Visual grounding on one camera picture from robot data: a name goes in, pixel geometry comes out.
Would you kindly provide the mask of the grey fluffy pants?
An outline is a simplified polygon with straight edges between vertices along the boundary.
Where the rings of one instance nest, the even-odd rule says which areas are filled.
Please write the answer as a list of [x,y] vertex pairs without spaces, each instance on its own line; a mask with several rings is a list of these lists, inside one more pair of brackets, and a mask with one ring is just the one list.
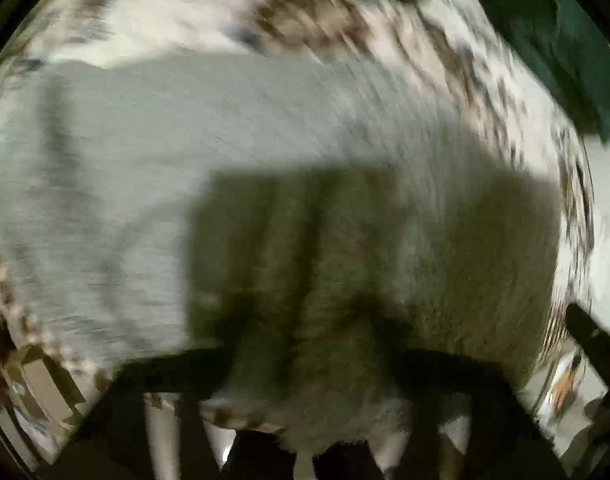
[[235,311],[213,404],[296,452],[408,412],[406,348],[533,373],[561,199],[441,96],[365,58],[183,52],[33,74],[0,126],[0,257],[99,366],[203,348]]

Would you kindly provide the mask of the cluttered side shelf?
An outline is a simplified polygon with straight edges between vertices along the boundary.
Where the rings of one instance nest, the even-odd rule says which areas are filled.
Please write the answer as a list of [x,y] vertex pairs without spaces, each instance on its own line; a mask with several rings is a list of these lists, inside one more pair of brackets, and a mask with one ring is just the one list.
[[35,344],[14,338],[0,315],[0,440],[34,472],[53,463],[99,395]]

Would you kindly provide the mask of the dark green folded blanket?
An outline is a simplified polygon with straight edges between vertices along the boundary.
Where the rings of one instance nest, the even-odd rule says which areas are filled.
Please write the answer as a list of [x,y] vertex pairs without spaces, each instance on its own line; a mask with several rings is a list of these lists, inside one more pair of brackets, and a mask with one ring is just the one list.
[[610,144],[610,45],[576,0],[478,0],[583,136]]

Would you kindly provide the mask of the floral bed sheet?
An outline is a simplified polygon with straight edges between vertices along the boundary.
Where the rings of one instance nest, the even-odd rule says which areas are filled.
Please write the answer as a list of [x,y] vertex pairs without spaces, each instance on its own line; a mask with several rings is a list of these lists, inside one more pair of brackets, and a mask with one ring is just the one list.
[[6,0],[0,6],[0,129],[43,66],[102,67],[178,49],[369,55],[449,96],[518,169],[552,179],[564,200],[550,318],[537,365],[538,411],[556,411],[584,363],[564,326],[590,304],[597,218],[582,139],[536,75],[492,29],[477,0]]

